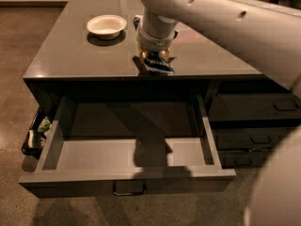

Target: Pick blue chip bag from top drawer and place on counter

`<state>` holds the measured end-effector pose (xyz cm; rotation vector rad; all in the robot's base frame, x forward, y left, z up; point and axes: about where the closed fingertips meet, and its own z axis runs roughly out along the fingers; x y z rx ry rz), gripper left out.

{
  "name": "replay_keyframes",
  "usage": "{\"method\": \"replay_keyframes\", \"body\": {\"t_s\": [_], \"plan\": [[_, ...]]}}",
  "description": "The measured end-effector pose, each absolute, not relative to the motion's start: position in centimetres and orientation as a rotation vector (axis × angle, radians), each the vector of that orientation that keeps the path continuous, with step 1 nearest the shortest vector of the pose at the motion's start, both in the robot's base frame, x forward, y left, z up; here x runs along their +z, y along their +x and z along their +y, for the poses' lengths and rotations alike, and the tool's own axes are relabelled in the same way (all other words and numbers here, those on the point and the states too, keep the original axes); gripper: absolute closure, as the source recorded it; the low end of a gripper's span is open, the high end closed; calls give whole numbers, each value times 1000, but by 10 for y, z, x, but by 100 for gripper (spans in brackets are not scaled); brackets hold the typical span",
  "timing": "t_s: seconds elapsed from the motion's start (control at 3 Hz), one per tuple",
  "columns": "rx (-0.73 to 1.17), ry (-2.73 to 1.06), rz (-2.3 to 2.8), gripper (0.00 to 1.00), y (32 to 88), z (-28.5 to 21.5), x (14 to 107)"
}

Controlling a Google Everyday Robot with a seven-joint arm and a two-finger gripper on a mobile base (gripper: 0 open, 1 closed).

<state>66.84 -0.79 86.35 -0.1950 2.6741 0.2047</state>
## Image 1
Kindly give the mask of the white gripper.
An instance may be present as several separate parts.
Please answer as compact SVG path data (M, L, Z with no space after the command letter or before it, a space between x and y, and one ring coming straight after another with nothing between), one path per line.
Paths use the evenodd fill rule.
M159 16L150 9L145 8L143 16L136 30L136 40L139 49L139 58L143 62L150 52L161 52L161 57L169 60L168 50L175 36L175 26L178 22Z

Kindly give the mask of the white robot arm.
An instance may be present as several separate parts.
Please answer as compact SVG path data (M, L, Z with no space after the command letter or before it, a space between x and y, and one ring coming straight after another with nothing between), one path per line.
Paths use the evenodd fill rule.
M167 51L183 23L301 97L301 16L256 0L141 0L137 41ZM301 127L265 162L245 210L245 226L301 226Z

